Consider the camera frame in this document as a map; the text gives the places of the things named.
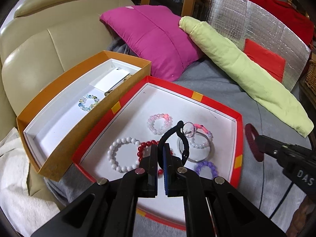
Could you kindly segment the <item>small red pillow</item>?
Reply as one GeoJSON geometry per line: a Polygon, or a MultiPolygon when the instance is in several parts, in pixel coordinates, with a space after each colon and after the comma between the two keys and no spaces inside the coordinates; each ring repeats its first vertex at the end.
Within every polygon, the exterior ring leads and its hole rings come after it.
{"type": "Polygon", "coordinates": [[[244,53],[250,60],[265,69],[274,79],[282,82],[286,64],[284,58],[250,39],[245,39],[244,53]]]}

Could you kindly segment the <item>maroon hair band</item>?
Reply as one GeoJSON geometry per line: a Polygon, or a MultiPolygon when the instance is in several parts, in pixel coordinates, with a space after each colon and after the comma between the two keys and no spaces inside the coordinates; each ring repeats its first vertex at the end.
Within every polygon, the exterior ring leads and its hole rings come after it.
{"type": "Polygon", "coordinates": [[[255,129],[255,127],[252,124],[246,124],[245,125],[245,136],[246,140],[248,142],[248,145],[250,147],[250,150],[256,159],[257,162],[263,162],[264,155],[259,151],[259,148],[256,144],[256,137],[259,136],[259,133],[255,129]]]}

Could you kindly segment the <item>light green folded quilt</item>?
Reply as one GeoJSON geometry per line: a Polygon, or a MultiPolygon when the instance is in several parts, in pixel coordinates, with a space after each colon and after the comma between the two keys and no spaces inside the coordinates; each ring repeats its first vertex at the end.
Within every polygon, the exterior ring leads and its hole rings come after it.
{"type": "Polygon", "coordinates": [[[307,137],[311,133],[314,124],[295,96],[232,41],[207,22],[190,16],[179,20],[179,28],[257,103],[301,136],[307,137]]]}

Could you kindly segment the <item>large red cushion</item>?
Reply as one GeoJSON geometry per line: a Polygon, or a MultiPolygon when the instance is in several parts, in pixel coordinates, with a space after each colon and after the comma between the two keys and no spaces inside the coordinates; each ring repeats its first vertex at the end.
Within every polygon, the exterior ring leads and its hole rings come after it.
{"type": "Polygon", "coordinates": [[[306,45],[313,39],[314,23],[292,5],[279,0],[249,0],[259,5],[290,28],[306,45]]]}

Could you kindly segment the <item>red box lid tray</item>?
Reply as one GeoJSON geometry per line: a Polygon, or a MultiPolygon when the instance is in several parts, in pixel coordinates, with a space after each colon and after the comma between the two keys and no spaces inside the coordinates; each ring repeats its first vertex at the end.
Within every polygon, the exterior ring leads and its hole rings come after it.
{"type": "Polygon", "coordinates": [[[159,223],[185,230],[182,197],[165,192],[162,148],[198,176],[222,177],[238,188],[243,160],[243,120],[237,111],[209,97],[152,76],[135,84],[90,130],[74,152],[74,165],[93,184],[120,179],[139,167],[157,145],[157,195],[139,198],[137,211],[159,223]],[[189,162],[186,130],[213,135],[215,152],[209,161],[189,162]]]}

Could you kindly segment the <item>wicker basket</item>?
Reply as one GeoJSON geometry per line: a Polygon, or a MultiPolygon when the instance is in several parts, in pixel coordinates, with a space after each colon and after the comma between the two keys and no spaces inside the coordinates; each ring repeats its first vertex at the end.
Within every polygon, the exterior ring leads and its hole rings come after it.
{"type": "Polygon", "coordinates": [[[308,71],[300,82],[305,89],[316,95],[316,64],[315,60],[310,59],[308,62],[308,71]]]}

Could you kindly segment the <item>silver metal bangle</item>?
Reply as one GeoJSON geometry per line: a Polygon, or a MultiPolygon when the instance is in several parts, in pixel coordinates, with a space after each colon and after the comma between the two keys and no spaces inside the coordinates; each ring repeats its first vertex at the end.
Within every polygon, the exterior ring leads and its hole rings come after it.
{"type": "Polygon", "coordinates": [[[184,132],[190,148],[189,162],[209,161],[214,156],[213,135],[203,131],[186,130],[184,132]]]}

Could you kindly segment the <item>white towel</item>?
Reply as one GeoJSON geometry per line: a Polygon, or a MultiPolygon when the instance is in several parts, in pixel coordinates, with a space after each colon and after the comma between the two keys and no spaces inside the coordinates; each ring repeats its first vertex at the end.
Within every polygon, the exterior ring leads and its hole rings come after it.
{"type": "Polygon", "coordinates": [[[23,236],[57,215],[64,206],[30,165],[16,128],[1,140],[1,209],[23,236]]]}

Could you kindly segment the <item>beige leather sofa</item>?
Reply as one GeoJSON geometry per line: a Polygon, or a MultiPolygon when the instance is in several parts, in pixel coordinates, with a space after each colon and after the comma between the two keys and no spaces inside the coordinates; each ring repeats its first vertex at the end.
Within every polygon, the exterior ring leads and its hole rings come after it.
{"type": "Polygon", "coordinates": [[[106,50],[104,12],[131,0],[25,0],[1,30],[1,137],[49,83],[106,50]]]}

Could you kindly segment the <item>silver foil insulation panel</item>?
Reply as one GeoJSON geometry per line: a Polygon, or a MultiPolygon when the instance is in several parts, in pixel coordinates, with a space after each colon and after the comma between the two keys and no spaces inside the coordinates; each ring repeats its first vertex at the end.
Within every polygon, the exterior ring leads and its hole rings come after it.
{"type": "Polygon", "coordinates": [[[293,89],[311,50],[284,23],[249,0],[206,0],[202,19],[240,50],[250,39],[284,58],[282,84],[293,89]]]}

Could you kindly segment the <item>magenta pillow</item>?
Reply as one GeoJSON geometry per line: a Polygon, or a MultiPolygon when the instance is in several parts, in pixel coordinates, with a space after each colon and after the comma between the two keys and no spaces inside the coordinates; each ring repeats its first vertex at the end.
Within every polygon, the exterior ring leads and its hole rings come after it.
{"type": "Polygon", "coordinates": [[[161,5],[133,5],[104,12],[110,27],[140,58],[151,61],[151,75],[177,80],[203,53],[179,28],[181,17],[161,5]]]}

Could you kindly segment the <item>orange gift box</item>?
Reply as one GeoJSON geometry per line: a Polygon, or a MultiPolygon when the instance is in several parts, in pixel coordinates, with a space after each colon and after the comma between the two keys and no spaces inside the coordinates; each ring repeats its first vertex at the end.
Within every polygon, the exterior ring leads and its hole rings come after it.
{"type": "Polygon", "coordinates": [[[150,68],[149,60],[102,51],[40,91],[17,117],[35,172],[59,181],[90,130],[135,84],[150,75],[150,68]],[[128,74],[131,78],[104,96],[128,74]]]}

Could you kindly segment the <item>gold metal wristwatch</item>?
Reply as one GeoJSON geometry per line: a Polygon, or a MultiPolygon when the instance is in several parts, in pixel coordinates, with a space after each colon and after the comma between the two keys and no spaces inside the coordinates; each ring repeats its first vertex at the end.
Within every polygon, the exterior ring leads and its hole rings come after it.
{"type": "Polygon", "coordinates": [[[131,74],[128,74],[127,76],[125,76],[122,80],[120,80],[120,82],[118,82],[117,84],[115,84],[110,90],[106,91],[104,93],[104,96],[107,97],[114,89],[116,89],[118,86],[120,86],[123,82],[126,82],[126,80],[128,80],[129,78],[131,78],[131,74]]]}

